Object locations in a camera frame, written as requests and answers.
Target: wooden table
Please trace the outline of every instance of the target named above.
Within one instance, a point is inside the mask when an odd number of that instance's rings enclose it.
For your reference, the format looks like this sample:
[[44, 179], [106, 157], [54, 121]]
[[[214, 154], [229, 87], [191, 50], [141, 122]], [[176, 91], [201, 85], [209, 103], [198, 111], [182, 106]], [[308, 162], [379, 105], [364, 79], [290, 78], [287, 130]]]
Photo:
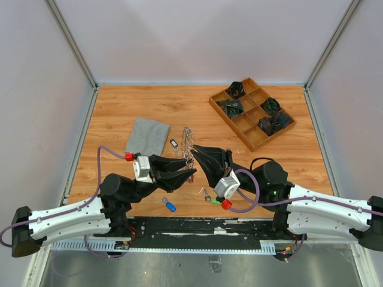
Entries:
[[[248, 167], [255, 157], [274, 158], [288, 172], [288, 180], [325, 194], [332, 194], [330, 182], [312, 126], [301, 87], [264, 87], [265, 90], [296, 119], [296, 126], [255, 152], [239, 140], [208, 103], [208, 98], [222, 90], [222, 86], [128, 86], [101, 87], [90, 126], [78, 163], [69, 203], [90, 197], [96, 188], [96, 151], [106, 145], [124, 153], [136, 117], [170, 124], [168, 141], [162, 156], [174, 157], [169, 139], [181, 142], [185, 126], [194, 132], [195, 144], [217, 146], [233, 151], [233, 161]], [[207, 203], [202, 187], [214, 197], [202, 169], [195, 163], [194, 183], [185, 183], [172, 194], [156, 190], [142, 202], [132, 205], [132, 216], [214, 216], [214, 217], [272, 217], [273, 213], [256, 207], [248, 213], [225, 211], [217, 204]], [[131, 162], [117, 159], [102, 151], [102, 179], [109, 173], [134, 178]], [[164, 204], [156, 203], [166, 196], [177, 208], [172, 213]], [[232, 197], [233, 207], [249, 205], [238, 194]]]

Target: purple cable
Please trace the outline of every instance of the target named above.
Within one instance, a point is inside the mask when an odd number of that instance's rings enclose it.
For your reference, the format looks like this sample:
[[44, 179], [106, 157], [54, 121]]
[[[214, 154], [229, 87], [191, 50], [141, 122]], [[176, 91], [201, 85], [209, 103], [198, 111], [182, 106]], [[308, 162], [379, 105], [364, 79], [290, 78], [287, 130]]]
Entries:
[[249, 206], [248, 208], [245, 208], [245, 209], [235, 209], [235, 208], [232, 208], [230, 207], [229, 209], [233, 212], [237, 212], [237, 213], [245, 213], [245, 212], [249, 212], [251, 211], [252, 209], [254, 209], [254, 207], [257, 205], [258, 203], [258, 200], [259, 200], [259, 194], [260, 194], [260, 191], [259, 191], [259, 184], [257, 182], [257, 179], [254, 177], [254, 175], [251, 174], [251, 172], [249, 172], [248, 170], [245, 170], [245, 169], [237, 169], [235, 171], [235, 174], [238, 174], [238, 173], [244, 173], [246, 175], [248, 175], [251, 180], [253, 181], [254, 183], [254, 186], [256, 187], [256, 199], [255, 200], [251, 200], [252, 202], [252, 205]]
[[93, 255], [96, 255], [96, 256], [98, 256], [98, 257], [102, 257], [102, 258], [120, 258], [120, 257], [124, 256], [125, 254], [127, 254], [127, 252], [123, 252], [121, 255], [104, 255], [104, 254], [97, 253], [97, 252], [91, 250], [91, 248], [90, 248], [90, 246], [89, 246], [89, 244], [88, 244], [88, 240], [87, 240], [87, 238], [88, 238], [88, 237], [85, 235], [85, 236], [84, 236], [85, 247], [86, 247], [86, 249], [88, 249], [88, 251], [89, 251], [90, 253], [92, 253]]
[[[247, 200], [248, 202], [254, 202], [253, 200], [249, 199], [241, 190], [238, 189], [238, 193], [245, 199]], [[282, 205], [282, 204], [287, 204], [287, 203], [291, 203], [291, 202], [294, 202], [294, 201], [298, 201], [298, 200], [312, 200], [313, 196], [301, 196], [301, 197], [296, 197], [294, 199], [286, 199], [286, 200], [281, 200], [281, 201], [277, 201], [277, 202], [272, 202], [272, 203], [258, 203], [257, 205], [259, 206], [264, 206], [264, 207], [267, 207], [267, 206], [277, 206], [277, 205]], [[324, 202], [328, 202], [328, 203], [331, 203], [331, 204], [335, 204], [335, 205], [338, 205], [338, 206], [343, 206], [343, 207], [347, 207], [347, 208], [350, 208], [350, 209], [353, 209], [353, 210], [358, 210], [358, 207], [357, 206], [353, 206], [353, 205], [350, 205], [350, 204], [347, 204], [347, 203], [343, 203], [343, 202], [338, 202], [338, 201], [335, 201], [335, 200], [332, 200], [332, 199], [324, 199], [322, 197], [317, 197], [316, 199], [317, 201], [324, 201]], [[378, 211], [374, 211], [374, 210], [368, 210], [368, 209], [365, 209], [365, 208], [362, 208], [361, 209], [362, 212], [366, 212], [366, 213], [370, 213], [370, 214], [374, 214], [374, 215], [378, 215], [378, 216], [383, 216], [383, 212], [378, 212]]]
[[[100, 189], [100, 184], [101, 184], [101, 149], [104, 149], [104, 150], [108, 151], [109, 153], [111, 153], [115, 157], [118, 157], [118, 158], [121, 158], [121, 159], [125, 159], [125, 156], [120, 155], [120, 154], [112, 151], [111, 149], [107, 148], [104, 145], [100, 145], [98, 147], [98, 149], [97, 149], [97, 170], [98, 170], [97, 188], [96, 188], [95, 193], [92, 195], [92, 197], [87, 202], [85, 202], [84, 204], [80, 205], [80, 209], [84, 208], [89, 203], [91, 203], [96, 198], [96, 196], [98, 194], [98, 191]], [[77, 208], [72, 208], [72, 209], [67, 210], [67, 211], [59, 212], [59, 213], [52, 214], [52, 215], [43, 216], [43, 217], [40, 218], [40, 220], [43, 221], [45, 219], [50, 219], [50, 218], [54, 218], [54, 217], [57, 217], [57, 216], [65, 215], [65, 214], [68, 214], [68, 213], [71, 213], [71, 212], [74, 212], [74, 211], [77, 211], [77, 210], [78, 210]], [[8, 244], [8, 243], [5, 243], [3, 241], [3, 239], [2, 239], [2, 236], [4, 235], [4, 233], [7, 232], [9, 229], [12, 229], [12, 228], [15, 228], [15, 227], [18, 227], [18, 226], [21, 226], [21, 225], [26, 225], [26, 224], [34, 223], [34, 222], [37, 222], [37, 220], [38, 220], [38, 218], [33, 219], [33, 220], [22, 221], [22, 222], [15, 223], [15, 224], [12, 224], [12, 225], [4, 228], [0, 232], [0, 244], [5, 246], [5, 247], [11, 248], [12, 245]]]
[[296, 256], [296, 254], [298, 253], [298, 251], [300, 251], [300, 249], [301, 249], [302, 246], [303, 246], [303, 241], [305, 241], [305, 236], [306, 236], [306, 234], [302, 234], [302, 240], [300, 241], [297, 250], [295, 250], [295, 252], [294, 252], [290, 257], [286, 258], [286, 261], [287, 261], [287, 262], [291, 261], [291, 260], [294, 258], [294, 256]]

